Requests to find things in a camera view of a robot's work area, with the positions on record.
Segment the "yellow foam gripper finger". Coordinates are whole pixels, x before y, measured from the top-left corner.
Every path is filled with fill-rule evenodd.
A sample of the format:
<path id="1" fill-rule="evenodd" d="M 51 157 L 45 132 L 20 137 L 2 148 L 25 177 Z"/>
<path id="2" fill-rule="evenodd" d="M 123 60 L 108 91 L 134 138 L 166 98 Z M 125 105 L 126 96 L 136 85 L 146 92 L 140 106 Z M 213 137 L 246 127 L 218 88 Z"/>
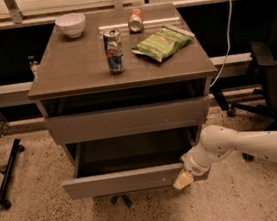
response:
<path id="1" fill-rule="evenodd" d="M 186 186 L 190 185 L 193 182 L 193 175 L 185 170 L 180 171 L 176 180 L 174 181 L 173 188 L 177 190 L 182 190 Z"/>

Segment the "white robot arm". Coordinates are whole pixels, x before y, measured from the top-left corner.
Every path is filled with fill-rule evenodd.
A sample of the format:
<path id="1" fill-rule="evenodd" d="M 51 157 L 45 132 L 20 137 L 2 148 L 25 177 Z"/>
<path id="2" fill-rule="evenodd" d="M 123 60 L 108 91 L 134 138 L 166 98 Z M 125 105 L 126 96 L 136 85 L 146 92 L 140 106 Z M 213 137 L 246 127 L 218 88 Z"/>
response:
<path id="1" fill-rule="evenodd" d="M 174 188 L 181 190 L 190 185 L 233 150 L 277 163 L 277 131 L 243 132 L 217 125 L 207 126 L 202 130 L 198 144 L 183 154 L 183 167 Z"/>

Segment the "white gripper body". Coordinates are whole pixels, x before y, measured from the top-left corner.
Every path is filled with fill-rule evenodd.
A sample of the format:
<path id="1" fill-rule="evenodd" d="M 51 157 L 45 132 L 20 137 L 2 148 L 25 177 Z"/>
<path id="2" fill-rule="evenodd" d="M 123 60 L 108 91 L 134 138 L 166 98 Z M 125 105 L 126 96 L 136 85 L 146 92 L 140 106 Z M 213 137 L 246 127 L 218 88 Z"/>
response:
<path id="1" fill-rule="evenodd" d="M 184 169 L 196 177 L 205 175 L 214 163 L 213 154 L 200 144 L 194 146 L 181 157 Z"/>

